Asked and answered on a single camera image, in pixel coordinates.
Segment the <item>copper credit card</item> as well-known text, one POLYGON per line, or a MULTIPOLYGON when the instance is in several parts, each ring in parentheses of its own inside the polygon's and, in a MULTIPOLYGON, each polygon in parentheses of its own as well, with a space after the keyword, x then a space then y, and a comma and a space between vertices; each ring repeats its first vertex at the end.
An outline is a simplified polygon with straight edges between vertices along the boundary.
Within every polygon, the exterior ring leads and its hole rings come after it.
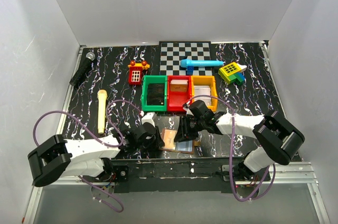
POLYGON ((175 136, 177 131, 172 129, 163 129, 162 131, 162 140, 164 142, 163 149, 165 150, 175 150, 175 136))

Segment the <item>brown leather card holder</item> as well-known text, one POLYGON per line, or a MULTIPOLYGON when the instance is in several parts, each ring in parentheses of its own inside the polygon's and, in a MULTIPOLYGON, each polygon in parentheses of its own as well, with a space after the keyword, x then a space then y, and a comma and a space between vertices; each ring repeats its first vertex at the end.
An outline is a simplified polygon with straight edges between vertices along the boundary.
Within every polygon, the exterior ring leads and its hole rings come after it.
POLYGON ((194 147, 195 147, 195 141, 175 142, 175 146, 176 146, 175 150, 165 150, 163 148, 160 148, 160 150, 169 151, 169 152, 185 153, 185 154, 193 154, 194 147))

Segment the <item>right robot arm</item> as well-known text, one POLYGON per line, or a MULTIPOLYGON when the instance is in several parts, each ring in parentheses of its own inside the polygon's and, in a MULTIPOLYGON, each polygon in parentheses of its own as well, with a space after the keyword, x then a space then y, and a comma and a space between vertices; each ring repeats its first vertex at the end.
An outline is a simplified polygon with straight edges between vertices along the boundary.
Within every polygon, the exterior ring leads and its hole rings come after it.
POLYGON ((174 141, 194 140, 203 130, 216 135, 230 135, 235 131, 258 140, 259 147, 246 154, 233 168, 236 177, 248 181, 272 164, 288 165, 305 142, 305 136, 277 111, 258 116, 233 116, 208 108, 192 108, 180 117, 174 141))

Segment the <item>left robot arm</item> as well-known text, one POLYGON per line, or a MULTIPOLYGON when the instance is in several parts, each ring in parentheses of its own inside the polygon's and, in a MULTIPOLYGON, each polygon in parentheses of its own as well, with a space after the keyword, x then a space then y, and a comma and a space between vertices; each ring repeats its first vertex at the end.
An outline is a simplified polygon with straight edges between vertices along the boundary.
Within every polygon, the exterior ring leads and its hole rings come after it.
POLYGON ((124 142, 118 136, 78 141, 65 139, 61 134, 51 136, 31 151, 29 161, 33 185, 44 187, 66 176, 90 176, 106 182, 112 177, 109 160, 120 152, 140 147, 158 150, 164 146, 157 126, 146 122, 135 130, 123 132, 124 142))

